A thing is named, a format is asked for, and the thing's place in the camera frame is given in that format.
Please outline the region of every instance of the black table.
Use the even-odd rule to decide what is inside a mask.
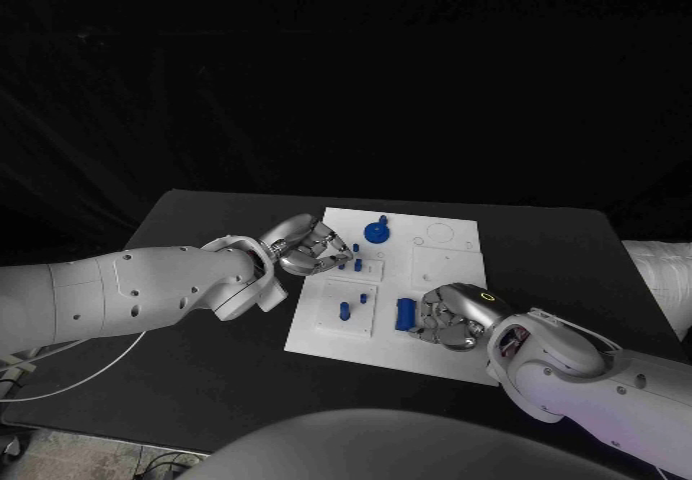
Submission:
[[[127,248],[258,237],[297,213],[325,207],[476,220],[489,289],[518,310],[541,307],[624,348],[688,363],[606,216],[593,210],[286,197],[175,190],[160,199]],[[639,478],[653,468],[603,445],[568,419],[534,420],[502,388],[284,352],[303,279],[280,273],[289,299],[219,322],[195,311],[147,333],[90,383],[15,404],[3,420],[173,449],[214,452],[293,416],[339,408],[395,408],[516,432]],[[123,352],[134,336],[95,339],[49,361],[23,396],[74,383]]]

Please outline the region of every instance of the black backdrop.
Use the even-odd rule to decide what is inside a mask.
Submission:
[[[248,5],[4,4],[6,263],[121,248],[170,188],[596,208],[691,240],[685,12]]]

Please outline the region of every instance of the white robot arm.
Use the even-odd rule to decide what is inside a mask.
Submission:
[[[319,258],[327,244],[338,255]],[[286,298],[274,263],[312,275],[353,254],[309,214],[260,239],[227,236],[202,248],[126,250],[68,263],[0,268],[0,357],[35,347],[173,325],[193,309],[231,320]]]
[[[570,417],[607,445],[692,478],[689,365],[623,350],[539,309],[512,315],[474,285],[428,292],[421,316],[411,335],[451,350],[473,349],[486,337],[487,373],[534,418]],[[606,343],[606,352],[577,330]]]

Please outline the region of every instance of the white platform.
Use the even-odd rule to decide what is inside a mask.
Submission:
[[[381,215],[391,236],[375,245],[363,230]],[[326,209],[323,221],[349,246],[359,244],[363,269],[356,272],[349,262],[345,270],[306,278],[286,350],[498,386],[486,373],[485,344],[451,352],[394,328],[397,299],[412,298],[420,308],[425,292],[447,283],[486,287],[476,222],[338,208]],[[368,294],[365,304],[361,293]],[[350,304],[348,321],[339,318],[343,301]]]

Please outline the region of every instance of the blue cylinder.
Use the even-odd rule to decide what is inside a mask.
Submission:
[[[415,327],[415,300],[400,298],[397,300],[397,330],[408,332]]]
[[[346,321],[350,318],[349,302],[342,302],[339,305],[339,318]]]
[[[365,227],[365,239],[371,243],[384,243],[389,238],[389,228],[387,226],[387,217],[382,215],[379,221]]]

